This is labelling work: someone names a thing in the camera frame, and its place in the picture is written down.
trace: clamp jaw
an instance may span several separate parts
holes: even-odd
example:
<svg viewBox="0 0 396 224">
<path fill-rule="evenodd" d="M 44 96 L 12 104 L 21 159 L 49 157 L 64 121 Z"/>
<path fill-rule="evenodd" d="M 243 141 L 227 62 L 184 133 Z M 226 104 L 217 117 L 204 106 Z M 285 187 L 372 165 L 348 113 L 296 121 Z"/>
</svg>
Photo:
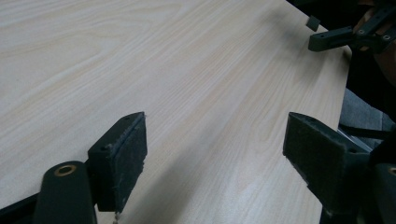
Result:
<svg viewBox="0 0 396 224">
<path fill-rule="evenodd" d="M 290 113 L 283 155 L 323 205 L 320 224 L 396 221 L 396 131 L 373 151 L 306 115 Z"/>
<path fill-rule="evenodd" d="M 357 1 L 345 1 L 339 7 L 333 7 L 337 5 L 337 1 L 329 2 L 326 0 L 290 0 L 290 2 L 302 12 L 310 16 L 307 26 L 316 31 L 320 24 L 320 19 L 327 17 L 328 20 L 330 15 L 322 14 L 321 7 L 329 6 L 330 13 L 335 21 L 339 21 L 342 17 L 348 18 L 352 11 L 356 11 Z M 312 51 L 323 51 L 327 49 L 335 49 L 343 46 L 350 46 L 353 49 L 360 49 L 362 47 L 368 47 L 372 53 L 379 54 L 383 52 L 393 40 L 396 39 L 396 24 L 393 24 L 384 34 L 378 35 L 375 32 L 385 24 L 387 21 L 396 21 L 396 1 L 395 0 L 382 0 L 375 1 L 376 11 L 374 16 L 368 20 L 363 26 L 356 32 L 353 32 L 352 25 L 349 24 L 344 28 L 333 29 L 332 25 L 323 24 L 323 26 L 330 31 L 323 32 L 315 35 L 311 35 L 309 38 L 308 48 Z"/>
<path fill-rule="evenodd" d="M 148 153 L 143 112 L 117 121 L 89 150 L 88 160 L 50 168 L 41 190 L 0 210 L 0 223 L 94 224 L 99 211 L 122 212 Z"/>
</svg>

